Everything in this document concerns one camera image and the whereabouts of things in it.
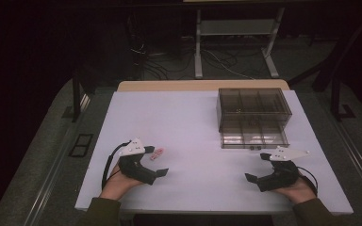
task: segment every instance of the hand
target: hand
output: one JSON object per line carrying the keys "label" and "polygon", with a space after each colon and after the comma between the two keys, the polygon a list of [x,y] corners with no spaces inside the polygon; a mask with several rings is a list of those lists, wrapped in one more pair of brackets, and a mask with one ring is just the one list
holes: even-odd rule
{"label": "hand", "polygon": [[117,201],[132,187],[143,184],[143,182],[122,174],[118,164],[113,168],[110,175],[110,178],[107,180],[107,183],[99,196],[100,198]]}
{"label": "hand", "polygon": [[302,178],[298,178],[296,183],[292,186],[277,188],[273,191],[285,195],[294,204],[317,198],[313,190]]}

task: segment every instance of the transparent box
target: transparent box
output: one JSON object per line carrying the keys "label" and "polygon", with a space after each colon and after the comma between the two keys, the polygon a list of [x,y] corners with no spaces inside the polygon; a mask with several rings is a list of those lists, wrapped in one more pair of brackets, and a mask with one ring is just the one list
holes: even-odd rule
{"label": "transparent box", "polygon": [[225,149],[287,147],[292,113],[281,89],[219,89],[217,117]]}

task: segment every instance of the white tabletop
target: white tabletop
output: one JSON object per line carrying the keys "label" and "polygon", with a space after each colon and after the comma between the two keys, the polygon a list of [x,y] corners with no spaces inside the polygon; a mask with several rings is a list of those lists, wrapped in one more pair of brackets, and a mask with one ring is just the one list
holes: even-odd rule
{"label": "white tabletop", "polygon": [[[133,188],[122,198],[129,213],[279,214],[290,203],[273,192],[260,192],[244,173],[259,177],[273,172],[260,153],[222,149],[218,132],[218,91],[115,92],[95,146],[75,208],[88,209],[101,192],[107,157],[121,143],[139,137],[143,144],[164,148],[150,170],[169,168],[152,186]],[[292,111],[285,129],[290,148],[310,151],[294,163],[311,171],[319,182],[319,198],[335,214],[352,207],[333,173],[294,91],[284,90]]]}

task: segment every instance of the green sleeve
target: green sleeve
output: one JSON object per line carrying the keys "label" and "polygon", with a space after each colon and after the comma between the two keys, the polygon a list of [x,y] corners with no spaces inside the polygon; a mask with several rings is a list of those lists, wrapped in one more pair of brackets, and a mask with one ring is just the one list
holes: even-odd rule
{"label": "green sleeve", "polygon": [[299,226],[346,226],[342,217],[332,215],[319,199],[293,206]]}
{"label": "green sleeve", "polygon": [[119,225],[120,202],[93,198],[87,213],[76,226],[117,226]]}

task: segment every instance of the metal stand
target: metal stand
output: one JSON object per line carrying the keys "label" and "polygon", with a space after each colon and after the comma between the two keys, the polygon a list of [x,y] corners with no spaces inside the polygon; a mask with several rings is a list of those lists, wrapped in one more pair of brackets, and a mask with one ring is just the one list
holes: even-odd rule
{"label": "metal stand", "polygon": [[270,35],[269,43],[262,50],[262,54],[269,68],[271,78],[278,78],[279,74],[272,61],[271,53],[284,10],[284,8],[279,8],[275,19],[202,21],[201,10],[198,9],[196,19],[195,78],[203,78],[201,36],[213,35]]}
{"label": "metal stand", "polygon": [[81,83],[77,73],[73,75],[73,122],[76,122],[81,114],[81,112],[87,109],[88,104],[90,103],[90,97],[84,93],[84,90],[81,90]]}

